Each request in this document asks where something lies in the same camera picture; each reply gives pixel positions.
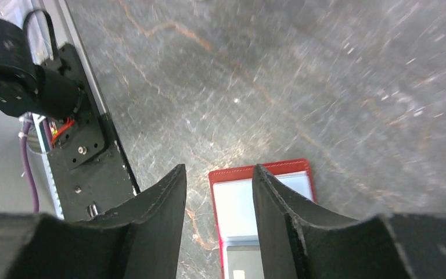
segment red folder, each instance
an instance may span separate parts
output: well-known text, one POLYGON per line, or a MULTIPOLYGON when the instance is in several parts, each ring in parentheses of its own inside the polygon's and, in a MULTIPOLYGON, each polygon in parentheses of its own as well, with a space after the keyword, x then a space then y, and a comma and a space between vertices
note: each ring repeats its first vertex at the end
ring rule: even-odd
MULTIPOLYGON (((314 184, 312 181, 312 171, 310 169, 310 165, 309 165, 307 159, 295 159, 295 160, 281 161, 281 162, 275 162, 275 163, 267 163, 267 164, 263 164, 263 166, 275 176, 278 176, 280 174, 305 171, 307 173, 309 180, 310 180, 310 186, 312 188, 311 189, 312 190, 312 198, 315 202, 315 189, 314 189, 314 184)), ((209 172, 209 175, 208 175, 210 187, 211 187, 211 198, 213 200, 214 218, 216 221, 216 228, 218 230, 218 241, 220 244, 220 261, 221 261, 222 278, 224 278, 223 242, 220 237, 220 228, 218 226, 218 216, 217 216, 217 212, 216 212, 216 203, 214 200, 213 185, 215 183, 222 183, 222 182, 252 178, 252 175, 254 172, 254 167, 255 166, 246 166, 246 167, 236 167, 236 168, 232 168, 232 169, 214 170, 214 171, 209 172)))

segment black metal bracket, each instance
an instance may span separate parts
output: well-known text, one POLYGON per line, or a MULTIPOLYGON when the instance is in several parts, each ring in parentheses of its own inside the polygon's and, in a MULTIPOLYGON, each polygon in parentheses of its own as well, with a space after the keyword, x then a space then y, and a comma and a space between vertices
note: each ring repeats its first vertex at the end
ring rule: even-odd
MULTIPOLYGON (((70 44, 63 45, 59 59, 48 59, 42 63, 42 67, 77 82, 82 98, 74 115, 74 125, 57 139, 57 147, 51 153, 62 152, 68 168, 75 169, 104 151, 107 146, 99 122, 100 113, 76 48, 70 44)), ((65 123, 64 120, 55 120, 54 125, 61 128, 65 123)))

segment black plastic part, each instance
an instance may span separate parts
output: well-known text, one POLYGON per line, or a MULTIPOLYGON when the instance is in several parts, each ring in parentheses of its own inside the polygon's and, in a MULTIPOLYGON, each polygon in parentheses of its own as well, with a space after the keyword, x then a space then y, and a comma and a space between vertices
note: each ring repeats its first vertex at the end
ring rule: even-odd
POLYGON ((446 278, 446 214, 331 212, 263 166, 252 180, 265 278, 446 278))
POLYGON ((33 92, 37 86, 35 65, 23 30, 0 19, 0 76, 16 76, 25 90, 33 92))
POLYGON ((73 115, 80 100, 78 84, 34 65, 23 30, 0 19, 0 110, 14 117, 33 112, 62 119, 73 115))
POLYGON ((185 199, 178 165, 91 221, 0 215, 0 279, 175 278, 185 199))
POLYGON ((87 207, 93 203, 104 212, 140 192, 109 115, 103 115, 100 123, 106 132, 107 149, 91 161, 69 169, 62 152, 48 155, 66 220, 88 219, 87 207))
MULTIPOLYGON (((80 105, 75 114, 75 124, 58 138, 57 147, 51 152, 51 155, 62 153, 68 168, 75 169, 104 151, 106 143, 104 131, 99 122, 100 113, 96 107, 93 93, 76 48, 66 44, 61 47, 59 53, 61 63, 57 63, 56 60, 43 62, 42 66, 46 71, 49 73, 54 72, 53 74, 47 74, 47 76, 50 78, 67 77, 68 81, 74 81, 74 88, 77 89, 72 90, 79 90, 82 94, 82 99, 68 103, 61 103, 60 98, 57 101, 47 100, 47 103, 50 105, 57 104, 57 106, 68 106, 68 108, 80 105), (86 150, 85 154, 79 153, 78 149, 80 147, 86 150)), ((56 92, 57 97, 60 97, 61 94, 76 93, 64 90, 62 87, 48 88, 48 90, 56 92)))

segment gray marble surface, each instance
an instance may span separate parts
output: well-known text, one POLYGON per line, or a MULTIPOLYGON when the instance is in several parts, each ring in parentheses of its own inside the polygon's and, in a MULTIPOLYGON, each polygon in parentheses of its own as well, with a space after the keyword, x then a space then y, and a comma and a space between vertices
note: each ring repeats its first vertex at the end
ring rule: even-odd
POLYGON ((220 277, 210 170, 308 158, 329 209, 446 212, 446 0, 69 6, 141 187, 187 165, 179 278, 220 277))

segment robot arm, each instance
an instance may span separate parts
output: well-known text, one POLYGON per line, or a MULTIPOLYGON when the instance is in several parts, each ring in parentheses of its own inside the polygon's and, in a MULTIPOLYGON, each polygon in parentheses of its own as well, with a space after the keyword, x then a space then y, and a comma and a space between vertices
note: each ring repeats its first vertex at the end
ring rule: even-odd
MULTIPOLYGON (((0 110, 14 117, 33 112, 54 119, 74 118, 83 93, 78 82, 64 76, 70 66, 56 55, 51 61, 54 70, 35 65, 24 29, 0 19, 0 110)), ((53 31, 51 39, 55 40, 53 31)))

